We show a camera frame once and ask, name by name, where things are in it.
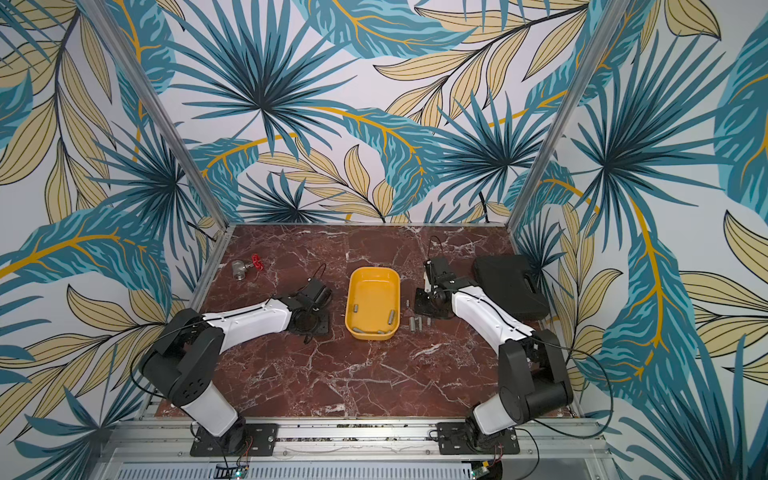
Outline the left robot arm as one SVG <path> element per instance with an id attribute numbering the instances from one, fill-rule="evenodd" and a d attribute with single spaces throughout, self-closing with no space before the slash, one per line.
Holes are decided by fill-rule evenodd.
<path id="1" fill-rule="evenodd" d="M 309 342 L 328 330 L 331 289 L 311 278 L 298 291 L 243 308 L 177 313 L 137 362 L 138 373 L 199 426 L 198 434 L 226 454 L 248 444 L 246 421 L 213 383 L 219 357 L 262 336 L 288 332 Z"/>

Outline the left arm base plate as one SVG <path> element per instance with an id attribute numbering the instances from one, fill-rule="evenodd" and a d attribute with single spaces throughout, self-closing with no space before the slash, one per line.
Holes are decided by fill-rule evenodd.
<path id="1" fill-rule="evenodd" d="M 199 427 L 194 434 L 190 456 L 270 457 L 278 428 L 275 423 L 235 423 L 223 436 L 217 437 Z"/>

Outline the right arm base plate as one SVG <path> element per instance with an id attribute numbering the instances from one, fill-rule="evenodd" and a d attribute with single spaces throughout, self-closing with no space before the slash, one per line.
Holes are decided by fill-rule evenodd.
<path id="1" fill-rule="evenodd" d="M 515 455 L 520 446 L 513 428 L 484 434 L 471 419 L 436 424 L 441 455 Z"/>

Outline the aluminium front rail frame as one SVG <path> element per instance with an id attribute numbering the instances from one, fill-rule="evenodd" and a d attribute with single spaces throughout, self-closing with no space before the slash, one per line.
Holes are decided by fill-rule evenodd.
<path id="1" fill-rule="evenodd" d="M 442 419 L 254 418 L 247 452 L 226 457 L 190 422 L 157 418 L 115 428 L 92 479 L 617 479 L 590 419 L 550 418 L 486 453 L 440 431 Z"/>

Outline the black plastic tool case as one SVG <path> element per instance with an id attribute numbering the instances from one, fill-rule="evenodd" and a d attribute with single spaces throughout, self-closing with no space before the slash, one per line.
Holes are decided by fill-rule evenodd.
<path id="1" fill-rule="evenodd" d="M 535 285 L 533 269 L 524 256 L 477 257 L 472 271 L 486 295 L 517 320 L 541 321 L 550 314 L 546 297 Z"/>

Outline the yellow plastic storage tray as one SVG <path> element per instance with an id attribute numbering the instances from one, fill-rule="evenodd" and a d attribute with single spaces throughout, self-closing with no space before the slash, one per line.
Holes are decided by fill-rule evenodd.
<path id="1" fill-rule="evenodd" d="M 360 267 L 350 277 L 345 312 L 345 326 L 358 340 L 386 341 L 400 326 L 400 276 L 386 267 Z M 359 310 L 353 313 L 353 305 Z M 394 323 L 388 316 L 395 310 Z"/>

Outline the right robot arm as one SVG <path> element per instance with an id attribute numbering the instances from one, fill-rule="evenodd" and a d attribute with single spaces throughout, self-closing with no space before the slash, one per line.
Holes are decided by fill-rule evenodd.
<path id="1" fill-rule="evenodd" d="M 513 427 L 569 405 L 574 397 L 562 346 L 552 331 L 532 322 L 546 317 L 545 296 L 520 255 L 482 256 L 469 277 L 445 257 L 425 261 L 425 285 L 414 311 L 434 319 L 460 319 L 497 355 L 497 391 L 472 408 L 459 440 L 476 452 L 503 444 Z"/>

